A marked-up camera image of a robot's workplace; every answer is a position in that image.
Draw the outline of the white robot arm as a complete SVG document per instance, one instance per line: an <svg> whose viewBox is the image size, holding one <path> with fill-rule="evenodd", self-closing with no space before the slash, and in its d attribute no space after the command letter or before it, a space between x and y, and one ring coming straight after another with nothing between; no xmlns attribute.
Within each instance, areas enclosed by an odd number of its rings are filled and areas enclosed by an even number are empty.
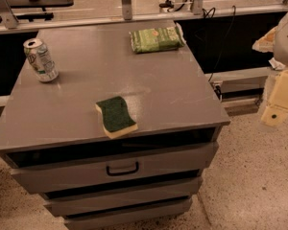
<svg viewBox="0 0 288 230"><path fill-rule="evenodd" d="M272 52L274 59L285 66L276 82L261 116L261 123L276 127L288 117L288 12L278 25L256 40L252 48L257 52Z"/></svg>

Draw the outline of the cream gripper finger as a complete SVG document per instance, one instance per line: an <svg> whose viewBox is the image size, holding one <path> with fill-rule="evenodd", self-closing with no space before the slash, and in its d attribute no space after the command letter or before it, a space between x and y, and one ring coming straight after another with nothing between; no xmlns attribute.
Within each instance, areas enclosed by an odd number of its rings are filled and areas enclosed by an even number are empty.
<svg viewBox="0 0 288 230"><path fill-rule="evenodd" d="M276 127L288 117L288 69L275 77L275 84L261 116L261 123Z"/></svg>
<svg viewBox="0 0 288 230"><path fill-rule="evenodd" d="M272 52L274 49L275 34L276 28L272 28L265 35L254 42L252 49L261 53Z"/></svg>

